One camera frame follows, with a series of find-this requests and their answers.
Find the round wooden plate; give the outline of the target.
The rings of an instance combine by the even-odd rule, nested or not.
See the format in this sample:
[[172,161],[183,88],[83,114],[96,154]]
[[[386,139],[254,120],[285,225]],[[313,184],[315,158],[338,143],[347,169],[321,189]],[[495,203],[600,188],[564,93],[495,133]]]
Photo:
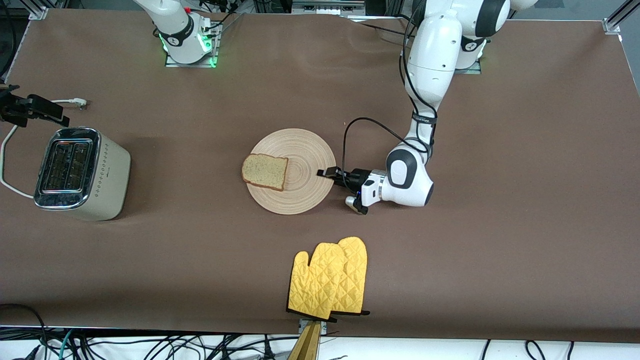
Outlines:
[[281,129],[268,134],[251,151],[288,158],[283,191],[247,184],[252,198],[279,215],[297,215],[313,209],[329,194],[333,180],[319,170],[336,166],[334,153],[322,137],[306,129]]

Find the slice of bread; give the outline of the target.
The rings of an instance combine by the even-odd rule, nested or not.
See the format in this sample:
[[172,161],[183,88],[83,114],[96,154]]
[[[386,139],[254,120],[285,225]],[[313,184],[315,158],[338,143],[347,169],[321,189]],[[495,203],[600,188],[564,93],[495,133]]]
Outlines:
[[265,153],[250,153],[241,167],[242,180],[259,188],[282,192],[290,159]]

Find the white chrome two-slot toaster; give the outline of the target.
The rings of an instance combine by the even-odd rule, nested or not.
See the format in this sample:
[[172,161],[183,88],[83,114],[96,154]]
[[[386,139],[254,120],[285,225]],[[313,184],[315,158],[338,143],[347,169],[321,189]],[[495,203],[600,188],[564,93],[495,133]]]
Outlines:
[[109,221],[124,206],[130,169],[130,153],[102,132],[59,129],[46,146],[33,201],[74,219]]

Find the yellow quilted oven mitt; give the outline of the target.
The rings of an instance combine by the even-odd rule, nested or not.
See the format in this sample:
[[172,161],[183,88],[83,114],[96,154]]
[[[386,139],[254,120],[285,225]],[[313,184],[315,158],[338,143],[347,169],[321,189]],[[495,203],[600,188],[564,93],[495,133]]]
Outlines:
[[368,316],[363,310],[368,255],[365,243],[359,237],[346,237],[338,242],[345,255],[345,264],[334,299],[332,314]]
[[286,311],[331,320],[345,263],[345,252],[336,243],[319,243],[312,255],[299,251],[291,269]]

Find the brown table cover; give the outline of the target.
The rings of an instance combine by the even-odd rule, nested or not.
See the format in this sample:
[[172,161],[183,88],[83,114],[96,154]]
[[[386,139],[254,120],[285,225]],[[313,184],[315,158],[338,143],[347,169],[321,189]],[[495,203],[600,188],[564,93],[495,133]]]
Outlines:
[[48,326],[292,333],[295,254],[361,238],[364,309],[343,337],[640,342],[640,96],[599,22],[506,23],[438,110],[425,207],[367,215],[333,187],[281,216],[242,181],[263,137],[347,123],[404,135],[402,37],[334,15],[245,14],[215,68],[167,68],[144,11],[51,10],[8,80],[128,150],[121,214],[82,221],[0,185],[0,303]]

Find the grey power strip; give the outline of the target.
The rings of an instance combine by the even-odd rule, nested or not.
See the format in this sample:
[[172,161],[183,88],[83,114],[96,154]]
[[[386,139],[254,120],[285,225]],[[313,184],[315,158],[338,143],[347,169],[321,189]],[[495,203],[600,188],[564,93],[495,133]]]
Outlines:
[[291,0],[291,14],[365,16],[365,0]]

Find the aluminium frame corner bracket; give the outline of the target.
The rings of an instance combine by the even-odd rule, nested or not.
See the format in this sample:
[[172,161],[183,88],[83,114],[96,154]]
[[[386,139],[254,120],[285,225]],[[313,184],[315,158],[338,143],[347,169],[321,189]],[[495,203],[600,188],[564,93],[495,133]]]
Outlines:
[[45,19],[50,9],[65,9],[70,0],[20,0],[29,12],[29,20]]
[[602,27],[606,34],[618,36],[640,95],[640,0],[623,0],[602,20]]

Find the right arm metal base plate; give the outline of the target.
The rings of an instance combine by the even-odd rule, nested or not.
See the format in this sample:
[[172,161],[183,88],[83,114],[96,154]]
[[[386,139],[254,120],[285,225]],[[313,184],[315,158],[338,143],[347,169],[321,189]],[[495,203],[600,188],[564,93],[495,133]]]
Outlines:
[[163,42],[163,50],[166,53],[165,66],[167,68],[215,68],[218,62],[221,38],[223,33],[222,25],[209,29],[208,27],[199,28],[198,32],[192,35],[188,44],[180,48],[176,52],[183,59],[188,53],[190,59],[194,59],[196,55],[202,57],[192,63],[181,63],[171,57],[169,46]]

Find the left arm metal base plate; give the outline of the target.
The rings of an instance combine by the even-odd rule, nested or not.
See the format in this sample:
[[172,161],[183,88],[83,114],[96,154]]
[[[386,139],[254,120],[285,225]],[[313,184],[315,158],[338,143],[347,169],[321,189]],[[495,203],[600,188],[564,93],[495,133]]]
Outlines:
[[483,51],[480,49],[477,51],[460,50],[455,64],[455,74],[480,75],[480,73],[482,73],[482,66],[480,65],[480,57],[482,57],[482,54]]

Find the wooden bracket on table edge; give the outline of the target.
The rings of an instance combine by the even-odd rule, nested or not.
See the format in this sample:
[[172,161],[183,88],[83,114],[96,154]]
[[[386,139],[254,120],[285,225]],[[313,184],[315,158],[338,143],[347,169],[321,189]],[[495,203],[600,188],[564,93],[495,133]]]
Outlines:
[[299,337],[286,360],[317,360],[320,338],[327,333],[327,322],[300,319]]

